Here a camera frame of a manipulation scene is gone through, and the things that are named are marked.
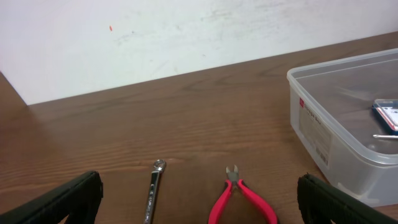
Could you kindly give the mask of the blue precision screwdriver set case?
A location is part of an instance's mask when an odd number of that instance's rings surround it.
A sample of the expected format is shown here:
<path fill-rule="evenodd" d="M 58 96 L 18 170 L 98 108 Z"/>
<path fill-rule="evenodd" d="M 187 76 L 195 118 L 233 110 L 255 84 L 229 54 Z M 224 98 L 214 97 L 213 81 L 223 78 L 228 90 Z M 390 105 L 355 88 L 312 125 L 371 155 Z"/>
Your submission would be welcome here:
<path fill-rule="evenodd" d="M 384 130 L 397 135 L 397 99 L 376 99 L 372 111 Z"/>

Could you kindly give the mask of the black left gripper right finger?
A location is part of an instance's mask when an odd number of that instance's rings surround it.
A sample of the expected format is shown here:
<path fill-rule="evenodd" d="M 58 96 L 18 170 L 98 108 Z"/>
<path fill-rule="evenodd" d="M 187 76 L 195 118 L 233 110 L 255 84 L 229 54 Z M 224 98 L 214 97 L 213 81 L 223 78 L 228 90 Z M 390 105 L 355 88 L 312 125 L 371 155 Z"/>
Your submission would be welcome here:
<path fill-rule="evenodd" d="M 298 178 L 297 201 L 305 224 L 397 224 L 311 174 Z"/>

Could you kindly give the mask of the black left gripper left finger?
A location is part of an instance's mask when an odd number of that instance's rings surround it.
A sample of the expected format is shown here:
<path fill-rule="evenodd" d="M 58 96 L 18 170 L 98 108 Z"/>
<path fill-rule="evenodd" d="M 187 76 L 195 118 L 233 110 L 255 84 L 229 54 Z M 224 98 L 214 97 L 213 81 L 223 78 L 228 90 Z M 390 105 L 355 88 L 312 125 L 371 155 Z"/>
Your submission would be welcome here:
<path fill-rule="evenodd" d="M 97 171 L 88 171 L 73 180 L 1 214 L 1 223 L 83 223 L 94 224 L 103 183 Z"/>

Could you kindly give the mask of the black yellow screwdriver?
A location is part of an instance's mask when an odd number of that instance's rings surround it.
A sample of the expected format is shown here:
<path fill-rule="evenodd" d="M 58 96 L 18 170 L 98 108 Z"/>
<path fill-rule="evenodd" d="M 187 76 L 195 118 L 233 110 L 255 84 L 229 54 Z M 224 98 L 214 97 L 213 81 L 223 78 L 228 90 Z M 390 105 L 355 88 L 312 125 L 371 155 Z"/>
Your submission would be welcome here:
<path fill-rule="evenodd" d="M 398 139 L 398 135 L 373 134 L 373 137 L 376 138 L 376 139 Z"/>

